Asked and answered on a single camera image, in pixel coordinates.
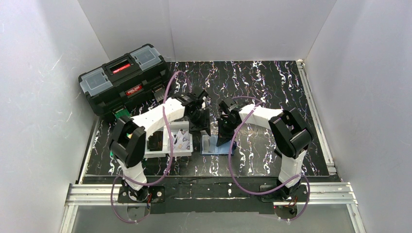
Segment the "blue leather card holder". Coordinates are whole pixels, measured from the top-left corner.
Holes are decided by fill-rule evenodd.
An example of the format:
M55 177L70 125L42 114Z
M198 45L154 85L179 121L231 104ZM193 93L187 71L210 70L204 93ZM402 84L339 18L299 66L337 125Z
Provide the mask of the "blue leather card holder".
M228 155L230 141L217 146L217 135L202 135L201 139L201 155Z

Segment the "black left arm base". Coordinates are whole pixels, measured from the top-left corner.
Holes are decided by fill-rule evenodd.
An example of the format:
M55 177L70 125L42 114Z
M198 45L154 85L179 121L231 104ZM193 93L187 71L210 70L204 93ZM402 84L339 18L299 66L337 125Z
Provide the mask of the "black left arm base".
M165 200L164 186L144 186L139 191L129 186L122 186L117 195L118 203L163 203Z

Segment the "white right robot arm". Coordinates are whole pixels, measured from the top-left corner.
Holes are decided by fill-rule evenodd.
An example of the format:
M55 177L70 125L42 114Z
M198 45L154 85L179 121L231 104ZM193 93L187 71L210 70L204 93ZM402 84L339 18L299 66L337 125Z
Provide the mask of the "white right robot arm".
M300 116L297 109L269 109L248 103L236 103L223 100L219 104L217 146L229 142L233 147L234 139L244 123L258 125L272 131L276 148L281 154L281 170L277 187L263 192L242 191L255 195L268 195L281 190L286 195L295 191L303 176L301 168L303 159L314 134Z

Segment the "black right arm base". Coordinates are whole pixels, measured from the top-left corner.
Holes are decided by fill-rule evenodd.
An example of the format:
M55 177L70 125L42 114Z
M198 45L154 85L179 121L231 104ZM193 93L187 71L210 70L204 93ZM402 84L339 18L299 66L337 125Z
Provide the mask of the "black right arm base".
M266 195L258 196L262 202L280 202L281 205L305 202L308 197L308 189L305 184L296 184L291 188L282 187L279 190Z

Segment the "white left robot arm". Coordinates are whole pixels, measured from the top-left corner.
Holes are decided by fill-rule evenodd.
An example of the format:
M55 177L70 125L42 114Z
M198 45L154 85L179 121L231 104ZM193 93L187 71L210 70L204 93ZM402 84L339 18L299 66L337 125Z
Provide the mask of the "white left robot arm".
M122 116L115 124L108 148L123 171L123 184L140 193L144 187L154 186L161 180L148 182L142 161L146 142L157 130L170 127L170 123L187 117L196 131L210 131L206 107L208 96L193 93L176 95L159 106L133 117Z

